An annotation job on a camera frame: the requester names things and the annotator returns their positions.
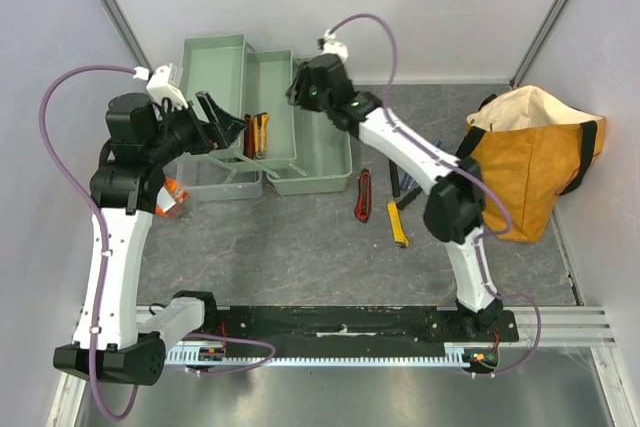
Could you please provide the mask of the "green translucent tool box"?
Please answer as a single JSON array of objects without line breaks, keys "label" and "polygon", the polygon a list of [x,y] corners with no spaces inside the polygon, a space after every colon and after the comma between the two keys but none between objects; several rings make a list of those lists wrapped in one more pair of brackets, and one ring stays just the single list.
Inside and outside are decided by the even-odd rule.
[{"label": "green translucent tool box", "polygon": [[194,98],[208,91],[248,124],[228,148],[177,161],[176,180],[191,200],[256,198],[265,183],[281,196],[346,189],[353,173],[348,135],[285,99],[301,64],[291,50],[260,51],[243,34],[184,41],[182,92]]}]

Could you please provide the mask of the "aluminium rail frame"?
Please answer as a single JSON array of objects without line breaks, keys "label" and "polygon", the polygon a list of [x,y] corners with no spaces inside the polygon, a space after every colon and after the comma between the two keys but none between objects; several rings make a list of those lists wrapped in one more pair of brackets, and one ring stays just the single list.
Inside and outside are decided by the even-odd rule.
[{"label": "aluminium rail frame", "polygon": [[[154,304],[140,306],[136,310],[138,323],[144,323],[153,316],[159,314],[168,304]],[[551,306],[516,306],[503,310],[514,314],[519,332],[519,340],[516,342],[502,342],[499,340],[491,344],[474,343],[446,343],[445,347],[462,348],[468,357],[470,366],[460,367],[427,367],[427,368],[457,368],[472,376],[494,376],[500,368],[498,356],[501,350],[506,348],[523,347],[528,352],[533,352],[541,347],[604,347],[614,342],[614,336],[605,313],[598,307],[551,307]],[[264,360],[257,364],[239,367],[184,367],[187,372],[194,375],[205,375],[214,372],[248,371],[261,366],[267,366],[266,362],[277,355],[274,345],[255,339],[226,337],[222,334],[209,334],[194,331],[183,338],[174,347],[180,344],[204,343],[209,347],[208,353],[222,353],[231,348],[232,355],[263,356]]]}]

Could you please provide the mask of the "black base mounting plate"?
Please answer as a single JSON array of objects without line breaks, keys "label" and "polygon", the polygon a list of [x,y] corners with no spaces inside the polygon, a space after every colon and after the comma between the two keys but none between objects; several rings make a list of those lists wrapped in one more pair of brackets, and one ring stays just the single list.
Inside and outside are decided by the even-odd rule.
[{"label": "black base mounting plate", "polygon": [[268,342],[283,356],[436,355],[446,343],[519,340],[511,311],[479,328],[457,310],[431,306],[220,307],[199,330]]}]

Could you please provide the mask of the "black long tool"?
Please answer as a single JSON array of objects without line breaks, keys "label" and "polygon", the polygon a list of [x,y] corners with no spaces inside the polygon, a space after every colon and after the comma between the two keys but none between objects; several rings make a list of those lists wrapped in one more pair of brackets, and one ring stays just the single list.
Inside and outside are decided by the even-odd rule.
[{"label": "black long tool", "polygon": [[398,210],[403,211],[422,193],[422,191],[423,189],[420,186],[413,188],[397,203]]}]

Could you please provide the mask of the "clear plastic screw box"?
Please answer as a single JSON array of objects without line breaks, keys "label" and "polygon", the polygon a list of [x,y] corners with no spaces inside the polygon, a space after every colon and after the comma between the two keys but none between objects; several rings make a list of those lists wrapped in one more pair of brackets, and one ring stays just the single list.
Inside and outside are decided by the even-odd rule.
[{"label": "clear plastic screw box", "polygon": [[166,187],[162,187],[159,190],[156,198],[156,215],[165,218],[174,218],[180,213],[180,207],[180,203],[176,201],[176,199]]}]

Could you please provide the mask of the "orange screw box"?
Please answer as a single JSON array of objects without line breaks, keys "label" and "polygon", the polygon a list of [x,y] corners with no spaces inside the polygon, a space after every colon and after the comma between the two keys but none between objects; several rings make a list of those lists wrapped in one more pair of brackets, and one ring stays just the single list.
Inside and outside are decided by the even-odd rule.
[{"label": "orange screw box", "polygon": [[170,191],[170,193],[173,195],[173,197],[176,199],[176,201],[179,202],[181,205],[180,213],[176,217],[168,218],[168,219],[179,218],[185,212],[184,202],[189,197],[188,192],[183,187],[181,187],[180,184],[175,179],[172,179],[172,178],[167,178],[162,187],[166,187]]}]

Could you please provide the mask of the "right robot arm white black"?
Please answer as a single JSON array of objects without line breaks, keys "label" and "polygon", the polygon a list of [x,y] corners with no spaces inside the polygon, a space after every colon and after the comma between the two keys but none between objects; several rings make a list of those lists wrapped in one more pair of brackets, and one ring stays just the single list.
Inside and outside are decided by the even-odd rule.
[{"label": "right robot arm white black", "polygon": [[486,200],[479,165],[434,147],[379,97],[356,89],[335,54],[302,62],[286,98],[292,106],[325,114],[338,130],[379,151],[417,181],[427,196],[425,227],[445,245],[454,272],[460,333],[477,341],[493,331],[503,303],[484,250]]}]

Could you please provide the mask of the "yellow black utility knife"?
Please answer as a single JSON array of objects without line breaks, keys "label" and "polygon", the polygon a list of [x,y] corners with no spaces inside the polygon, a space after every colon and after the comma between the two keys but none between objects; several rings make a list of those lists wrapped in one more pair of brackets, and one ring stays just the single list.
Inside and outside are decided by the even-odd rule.
[{"label": "yellow black utility knife", "polygon": [[391,231],[395,244],[399,248],[408,248],[409,239],[407,238],[400,217],[400,211],[395,201],[387,203],[387,212],[391,224]]},{"label": "yellow black utility knife", "polygon": [[267,150],[267,123],[269,114],[262,112],[253,117],[255,158],[264,159]]}]

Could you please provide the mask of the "mustard canvas tote bag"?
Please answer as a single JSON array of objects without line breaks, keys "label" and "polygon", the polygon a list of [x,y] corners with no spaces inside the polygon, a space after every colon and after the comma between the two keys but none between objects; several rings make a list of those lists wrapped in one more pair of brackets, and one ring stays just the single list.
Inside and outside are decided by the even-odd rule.
[{"label": "mustard canvas tote bag", "polygon": [[489,199],[484,222],[497,237],[539,241],[559,197],[581,186],[600,155],[605,118],[570,107],[535,86],[491,95],[467,116],[456,156],[472,157],[508,210],[512,228]]}]

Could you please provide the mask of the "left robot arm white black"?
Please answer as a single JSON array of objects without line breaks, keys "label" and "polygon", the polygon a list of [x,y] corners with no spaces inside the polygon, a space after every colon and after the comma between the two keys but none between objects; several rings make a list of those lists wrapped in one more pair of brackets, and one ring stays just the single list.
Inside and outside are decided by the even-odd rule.
[{"label": "left robot arm white black", "polygon": [[208,92],[198,92],[196,101],[203,119],[191,105],[179,108],[143,93],[109,102],[109,138],[90,180],[97,212],[85,310],[72,342],[54,351],[58,370],[85,380],[152,386],[172,347],[190,333],[206,340],[219,331],[215,297],[206,291],[182,290],[151,319],[138,323],[136,317],[142,253],[166,181],[165,166],[185,153],[227,147],[247,127]]}]

